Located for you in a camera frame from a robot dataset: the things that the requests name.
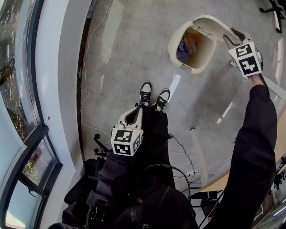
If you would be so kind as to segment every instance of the gray floor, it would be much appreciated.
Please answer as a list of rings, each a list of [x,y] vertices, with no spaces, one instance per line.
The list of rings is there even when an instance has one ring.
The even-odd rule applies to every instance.
[[[89,34],[104,19],[108,4],[109,0],[97,3]],[[264,58],[264,75],[277,82],[278,41],[283,36],[274,30],[273,14],[262,14],[259,7],[268,8],[268,1],[114,0],[106,22],[91,38],[86,56],[88,98],[82,108],[83,122],[110,133],[120,114],[138,102],[144,81],[152,82],[153,98],[161,89],[178,83],[164,110],[168,114],[169,132],[188,153],[194,154],[190,158],[196,165],[190,137],[190,128],[196,127],[207,168],[211,167],[210,177],[222,174],[230,166],[251,82],[229,65],[230,56],[223,42],[218,42],[210,64],[200,75],[178,71],[170,61],[167,46],[173,32],[186,21],[201,14],[212,15],[229,27],[251,34]],[[179,81],[173,78],[176,73],[181,76]],[[286,89],[283,77],[278,82]],[[93,158],[97,147],[93,137],[100,131],[82,128],[85,157]],[[109,141],[109,137],[102,133],[101,136],[102,142]],[[183,152],[175,140],[169,141],[169,151]],[[186,155],[170,152],[169,156],[173,166],[184,172],[192,170]],[[175,181],[178,189],[185,187],[183,178]]]

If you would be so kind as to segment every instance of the glass pane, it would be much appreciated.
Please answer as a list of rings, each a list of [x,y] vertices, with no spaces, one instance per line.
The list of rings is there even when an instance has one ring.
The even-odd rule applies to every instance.
[[[19,138],[0,97],[0,184],[23,143]]]
[[[18,181],[9,203],[6,226],[12,228],[33,228],[42,197]]]
[[[30,4],[30,0],[0,3],[0,92],[22,140],[37,125],[25,67]]]
[[[39,185],[40,183],[44,183],[43,185],[45,185],[50,175],[45,173],[49,173],[54,166],[55,160],[53,159],[45,141],[42,140],[37,149],[34,151],[31,158],[29,159],[28,163],[26,164],[23,170],[23,174],[36,185]]]

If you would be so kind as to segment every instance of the chair leg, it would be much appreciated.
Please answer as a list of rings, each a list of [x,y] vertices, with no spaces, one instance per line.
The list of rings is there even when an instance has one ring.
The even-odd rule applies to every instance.
[[[274,11],[274,8],[270,8],[270,9],[263,9],[263,8],[259,8],[259,11],[261,13],[269,13],[269,12],[273,12]]]
[[[279,30],[276,29],[276,32],[282,33],[282,22],[281,22],[282,19],[281,19],[280,14],[277,14],[277,18],[278,18]]]
[[[103,149],[104,152],[107,152],[108,149],[98,140],[100,138],[100,134],[96,134],[93,140],[99,145],[100,148]]]

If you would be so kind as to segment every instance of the wire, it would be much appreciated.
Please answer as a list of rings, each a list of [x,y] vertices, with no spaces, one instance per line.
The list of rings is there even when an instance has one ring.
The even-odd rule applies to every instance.
[[[211,209],[211,211],[209,212],[209,214],[203,219],[203,221],[201,222],[201,224],[199,225],[199,228],[202,226],[203,222],[206,220],[206,218],[208,218],[210,216],[210,214],[212,213],[212,211],[214,210],[215,206],[218,204],[220,198],[223,196],[224,194],[224,190],[222,192],[222,194],[219,196],[218,200],[216,201],[214,207]]]
[[[92,211],[94,208],[96,209],[94,219],[95,219],[95,217],[97,216],[97,207],[96,207],[96,205],[93,205],[93,206],[91,206],[91,207],[89,208],[88,213],[87,213],[87,215],[86,215],[85,227],[84,227],[85,229],[89,229],[89,215],[90,215],[91,211]]]
[[[91,33],[91,35],[89,36],[89,39],[88,39],[88,48],[87,48],[86,53],[85,53],[85,55],[84,55],[84,59],[85,59],[85,56],[87,55],[88,50],[89,50],[90,38],[91,38],[92,35],[97,31],[97,29],[106,21],[107,13],[108,13],[108,10],[109,10],[109,8],[110,8],[110,6],[111,6],[112,1],[113,1],[113,0],[110,0],[109,6],[107,7],[104,20],[96,27],[96,29],[95,29],[95,30]],[[81,107],[80,107],[80,122],[81,122],[84,126],[89,127],[89,128],[92,128],[92,129],[95,129],[95,130],[99,130],[99,131],[101,131],[102,133],[106,134],[108,137],[111,138],[111,136],[110,136],[109,134],[105,133],[103,130],[101,130],[101,129],[99,129],[99,128],[92,127],[92,126],[89,126],[89,125],[85,124],[85,123],[82,121],[82,113],[81,113],[81,110],[82,110],[82,107],[83,107],[83,105],[84,105],[85,100],[86,100],[87,97],[88,97],[88,91],[87,91],[87,89],[86,89],[86,67],[85,67],[85,61],[84,61],[84,89],[85,89],[86,96],[85,96],[84,100],[82,101],[82,104],[81,104]]]
[[[175,151],[169,151],[169,153],[177,153],[177,154],[185,154],[184,152],[175,152]]]
[[[183,147],[183,145],[182,145],[181,143],[179,143],[179,141],[177,140],[177,138],[175,138],[175,136],[174,136],[174,139],[177,141],[177,143],[178,143],[181,147]],[[189,158],[189,156],[188,156],[188,154],[187,154],[187,152],[186,152],[186,150],[185,150],[184,147],[183,147],[183,150],[184,150],[184,152],[185,152],[185,155],[188,157],[189,161],[190,161],[191,164],[192,164],[193,172],[195,172],[195,168],[194,168],[194,166],[193,166],[193,162],[192,162],[192,160]]]
[[[189,186],[189,202],[191,202],[191,186],[189,185],[189,180],[187,178],[187,176],[184,174],[184,172],[174,166],[171,166],[171,165],[166,165],[166,164],[153,164],[153,165],[150,165],[148,166],[146,169],[144,169],[140,174],[139,176],[135,179],[135,181],[133,182],[133,184],[129,187],[128,189],[128,195],[130,195],[130,190],[133,188],[133,186],[138,182],[138,180],[141,178],[141,176],[148,170],[150,169],[151,167],[156,167],[156,166],[159,166],[159,167],[164,167],[164,168],[167,168],[167,169],[173,169],[173,170],[177,170],[179,171],[180,173],[182,173],[188,183],[188,186]]]
[[[187,176],[187,177],[190,177],[191,175]],[[173,177],[176,177],[176,176],[173,176]],[[183,176],[184,177],[184,176]],[[177,177],[177,178],[183,178],[183,177]]]
[[[111,139],[110,139],[108,142],[105,143],[105,147],[107,147],[107,144],[108,144],[109,142],[111,142]]]
[[[195,176],[193,176],[188,182],[189,182],[189,184],[191,183],[191,181],[192,181],[192,179],[194,178]]]
[[[228,158],[228,159],[226,159],[226,160],[224,160],[224,161],[222,161],[222,162],[220,162],[220,163],[218,163],[218,164],[216,164],[216,165],[213,165],[213,166],[207,168],[206,170],[209,170],[209,169],[212,168],[212,167],[215,167],[215,166],[217,166],[217,165],[220,165],[220,164],[224,163],[225,161],[227,161],[227,160],[229,160],[229,159],[231,159],[231,158],[232,158],[232,157],[230,157],[230,158]]]

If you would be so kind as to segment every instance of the trash can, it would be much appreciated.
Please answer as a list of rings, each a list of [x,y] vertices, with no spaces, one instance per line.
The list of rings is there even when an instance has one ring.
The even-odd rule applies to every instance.
[[[182,61],[177,57],[177,50],[181,42],[184,42],[182,39],[185,34],[195,41],[197,50],[193,54],[187,53],[187,57]],[[202,15],[186,22],[174,32],[168,44],[171,61],[179,68],[190,70],[192,74],[201,73],[214,54],[217,40],[224,42],[224,34],[232,40],[237,40],[232,30],[213,16]]]

